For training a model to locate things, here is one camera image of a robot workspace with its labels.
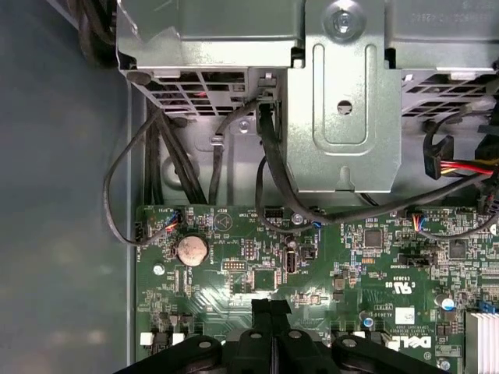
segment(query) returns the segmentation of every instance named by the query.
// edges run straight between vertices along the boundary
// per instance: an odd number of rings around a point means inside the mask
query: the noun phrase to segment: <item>black cable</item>
[[[146,131],[146,142],[144,150],[144,162],[143,162],[143,203],[144,205],[151,205],[153,202],[152,196],[152,149],[151,149],[151,130],[154,126],[151,126]]]
[[[279,149],[278,138],[274,131],[270,105],[261,105],[260,114],[262,143],[264,145],[265,155],[267,157],[267,162],[269,164],[274,183],[278,187],[279,192],[284,196],[286,205],[289,208],[314,222],[321,222],[324,224],[340,224],[347,221],[361,221],[367,218],[377,217],[397,210],[403,210],[411,205],[424,205],[431,203],[432,201],[441,199],[455,191],[464,189],[468,185],[473,185],[489,178],[486,175],[471,175],[432,192],[427,192],[409,199],[395,201],[383,206],[331,214],[318,214],[301,204],[291,186],[286,166],[282,160],[281,151]]]
[[[308,231],[313,229],[313,224],[307,224],[305,226],[297,228],[280,228],[275,224],[272,224],[267,218],[265,218],[265,207],[262,204],[262,196],[264,194],[264,166],[267,163],[267,158],[264,157],[258,165],[257,171],[257,185],[255,187],[255,209],[257,211],[257,216],[260,222],[272,231],[276,231],[281,234],[299,234],[300,232]]]
[[[106,44],[92,30],[87,14],[83,10],[78,12],[78,41],[85,59],[100,69],[113,69],[118,66],[114,46]]]
[[[208,191],[208,202],[210,205],[217,204],[218,186],[220,185],[221,167],[224,160],[224,148],[222,145],[213,149],[213,171],[211,172],[210,189]]]
[[[238,119],[246,117],[252,111],[256,111],[258,103],[256,100],[250,101],[240,108],[237,108],[230,115],[224,118],[215,132],[216,136],[223,136],[227,128]],[[213,171],[211,174],[210,189],[208,191],[208,202],[210,205],[216,205],[218,196],[218,186],[220,185],[221,167],[223,164],[224,145],[214,146],[213,150]]]
[[[161,162],[159,153],[159,130],[156,125],[150,127],[150,179],[155,205],[164,205],[163,183],[161,182]]]
[[[476,228],[473,228],[472,230],[469,230],[467,232],[462,232],[461,234],[456,234],[456,235],[434,235],[429,232],[425,231],[417,231],[418,234],[421,236],[424,236],[425,238],[432,239],[432,240],[453,240],[453,239],[464,239],[464,238],[469,238],[469,236],[478,234],[483,230],[489,229],[490,226],[493,224],[497,223],[497,219],[499,219],[499,214],[493,215],[491,218],[483,222],[481,225],[477,226]]]
[[[256,111],[258,108],[258,102],[256,100],[251,100],[248,103],[244,104],[242,107],[237,108],[231,114],[224,118],[222,123],[218,126],[215,135],[223,136],[225,134],[225,130],[238,119],[242,117],[246,117],[252,111]]]
[[[197,178],[194,166],[191,160],[189,159],[189,156],[187,156],[186,150],[180,143],[179,138],[173,131],[170,119],[166,115],[161,116],[160,123],[158,123],[158,128],[160,129],[160,132],[163,134],[163,138],[165,138],[166,135],[170,140],[170,143],[172,145],[172,150],[178,155],[178,158],[182,163],[187,178],[190,180],[191,184],[193,185],[194,196],[196,197],[196,201],[194,203],[206,205],[207,204],[206,197],[204,196],[200,181]],[[170,156],[172,155],[172,150],[168,150]]]
[[[125,149],[119,154],[119,156],[116,158],[115,162],[111,165],[111,167],[108,170],[108,173],[106,174],[104,178],[104,188],[103,188],[103,202],[104,202],[104,211],[106,214],[106,220],[108,222],[109,227],[111,228],[111,231],[113,235],[123,244],[126,245],[135,245],[135,246],[141,246],[141,245],[148,245],[154,241],[156,241],[158,238],[163,236],[165,234],[164,230],[158,230],[155,232],[151,237],[141,241],[141,242],[136,242],[133,240],[129,240],[125,238],[121,232],[119,232],[119,229],[116,227],[115,220],[112,217],[112,212],[111,212],[111,197],[109,196],[109,187],[111,185],[111,180],[112,176],[115,173],[116,168],[118,167],[119,163],[122,161],[122,159],[126,156],[126,154],[134,148],[136,144],[138,144],[143,135],[146,133],[147,129],[156,121],[156,119],[161,115],[161,110],[155,111],[145,122],[142,126],[140,126],[139,130],[135,134],[135,136],[130,140],[130,143],[127,144]]]
[[[100,0],[80,0],[80,9],[85,12],[92,31],[108,45],[116,44],[116,37],[111,32],[111,18],[100,3]]]
[[[189,179],[186,173],[186,169],[184,168],[184,165],[182,161],[180,160],[179,154],[177,153],[175,147],[173,146],[172,139],[170,138],[168,131],[166,130],[166,126],[163,124],[163,121],[159,119],[156,122],[157,129],[159,130],[159,133],[161,137],[163,138],[163,142],[166,145],[166,149],[168,150],[168,153],[170,154],[170,158],[172,159],[173,167],[175,168],[175,171],[179,177],[180,184],[182,185],[182,189],[184,193],[187,196],[187,199],[189,200],[189,203],[191,204],[198,204],[198,199],[196,195],[196,191],[194,188],[194,184],[192,181]]]
[[[364,200],[366,203],[368,203],[371,206],[379,206],[378,204],[369,193],[360,193],[359,196]]]

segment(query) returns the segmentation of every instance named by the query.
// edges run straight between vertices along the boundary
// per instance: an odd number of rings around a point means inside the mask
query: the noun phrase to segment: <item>green circuit board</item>
[[[144,206],[137,212],[137,237],[162,229],[175,212],[181,224],[137,249],[137,360],[154,353],[140,345],[144,332],[224,340],[231,330],[251,327],[253,298],[270,298],[287,300],[291,325],[317,332],[325,344],[335,334],[365,330],[368,317],[374,322],[368,330],[382,332],[400,352],[431,365],[445,360],[450,372],[461,373],[465,311],[479,300],[494,304],[499,298],[494,230],[431,242],[415,232],[411,215],[393,213],[283,235],[266,229],[252,208]],[[267,213],[276,224],[291,224],[288,210]],[[423,208],[420,214],[435,234],[483,222],[470,209]],[[186,235],[207,243],[199,266],[177,258],[176,246]],[[161,275],[153,271],[158,264]],[[454,310],[442,309],[439,295],[450,298]]]

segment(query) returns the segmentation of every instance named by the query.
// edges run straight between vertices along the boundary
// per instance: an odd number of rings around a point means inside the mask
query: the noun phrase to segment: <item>cable clip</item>
[[[224,136],[223,135],[214,135],[210,139],[211,146],[221,146],[224,148]]]

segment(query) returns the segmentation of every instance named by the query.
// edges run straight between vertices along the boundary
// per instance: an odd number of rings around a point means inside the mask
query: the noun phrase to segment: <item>heatsink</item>
[[[499,314],[466,314],[466,372],[499,374]]]

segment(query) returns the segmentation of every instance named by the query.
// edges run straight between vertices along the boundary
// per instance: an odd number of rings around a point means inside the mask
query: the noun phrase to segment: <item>blue connector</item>
[[[490,313],[490,314],[499,313],[499,308],[497,306],[490,304],[489,302],[479,302],[478,309],[480,309],[480,311],[484,313]]]

